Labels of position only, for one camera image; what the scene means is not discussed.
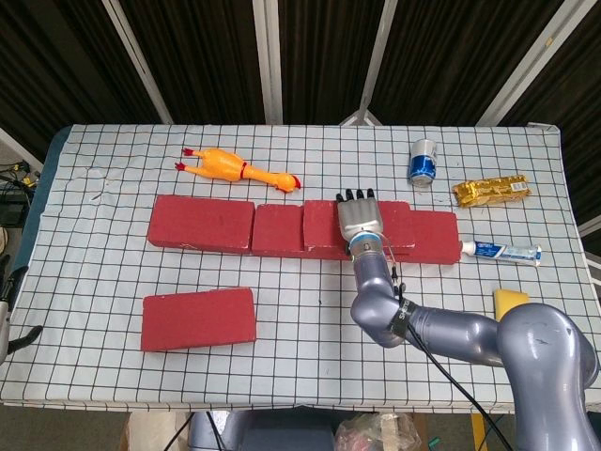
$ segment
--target rubber chicken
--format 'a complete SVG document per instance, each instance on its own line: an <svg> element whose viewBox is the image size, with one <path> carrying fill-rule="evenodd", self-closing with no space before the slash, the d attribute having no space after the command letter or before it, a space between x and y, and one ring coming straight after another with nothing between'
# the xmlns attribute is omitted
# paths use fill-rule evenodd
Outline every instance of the rubber chicken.
<svg viewBox="0 0 601 451"><path fill-rule="evenodd" d="M275 186L278 190L291 193L301 187L301 181L290 174L263 171L242 160L235 153L229 153L220 148L206 148L205 150L193 150L184 148L183 154L192 155L202 159L202 166L188 166L184 163L176 163L178 171L186 171L198 176L210 179L224 179L238 181L240 179L253 179L264 181Z"/></svg>

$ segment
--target blue and white can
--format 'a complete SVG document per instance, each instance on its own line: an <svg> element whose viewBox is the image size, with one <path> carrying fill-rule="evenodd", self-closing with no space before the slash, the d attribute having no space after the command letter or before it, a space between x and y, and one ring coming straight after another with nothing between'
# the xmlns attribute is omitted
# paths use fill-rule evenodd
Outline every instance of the blue and white can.
<svg viewBox="0 0 601 451"><path fill-rule="evenodd" d="M420 139L411 146L409 161L409 179L417 186L432 183L436 177L436 143L429 139Z"/></svg>

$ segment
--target toothpaste tube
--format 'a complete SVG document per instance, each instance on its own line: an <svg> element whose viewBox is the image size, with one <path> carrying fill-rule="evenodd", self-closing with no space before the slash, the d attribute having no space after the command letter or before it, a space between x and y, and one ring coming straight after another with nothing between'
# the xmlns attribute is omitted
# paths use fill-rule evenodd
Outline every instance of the toothpaste tube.
<svg viewBox="0 0 601 451"><path fill-rule="evenodd" d="M523 265L541 264L541 246L513 247L492 242L466 241L461 243L461 252L469 256L513 261Z"/></svg>

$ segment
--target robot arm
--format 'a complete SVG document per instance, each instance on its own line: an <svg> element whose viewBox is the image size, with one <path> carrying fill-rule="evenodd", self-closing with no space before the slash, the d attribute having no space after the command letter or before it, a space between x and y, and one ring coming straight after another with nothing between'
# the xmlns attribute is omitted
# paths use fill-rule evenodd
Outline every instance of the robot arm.
<svg viewBox="0 0 601 451"><path fill-rule="evenodd" d="M337 196L341 232L349 242L357 282L351 316L380 346L412 329L435 354L504 366L516 406L517 449L601 451L586 416L584 389L597 377L593 346L563 312L521 305L497 322L482 315L421 307L397 297L382 249L383 225L373 191Z"/></svg>

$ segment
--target table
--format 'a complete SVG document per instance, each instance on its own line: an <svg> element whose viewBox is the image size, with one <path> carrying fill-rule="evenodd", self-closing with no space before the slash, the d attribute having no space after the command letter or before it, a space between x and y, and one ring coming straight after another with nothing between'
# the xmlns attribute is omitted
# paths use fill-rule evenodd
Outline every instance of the table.
<svg viewBox="0 0 601 451"><path fill-rule="evenodd" d="M431 188L417 190L407 179L409 147L425 137L438 143L438 173ZM598 345L599 306L559 143L555 127L74 125L51 177L12 317L12 338L35 324L44 331L0 366L0 398L108 410L469 410L420 351L409 344L384 350L353 323L349 262L156 248L146 242L154 200L181 194L301 204L334 199L347 187L373 187L378 198L405 200L414 209L452 210L463 240L539 243L542 266L473 257L453 266L403 264L409 299L494 318L493 290L517 289L565 311ZM235 149L249 163L299 176L303 188L283 194L249 180L178 173L184 145ZM515 172L530 181L532 195L523 201L456 206L458 182ZM253 290L255 343L139 351L144 296L236 286ZM441 361L485 408L513 409L504 369ZM601 378L586 397L588 408L599 410Z"/></svg>

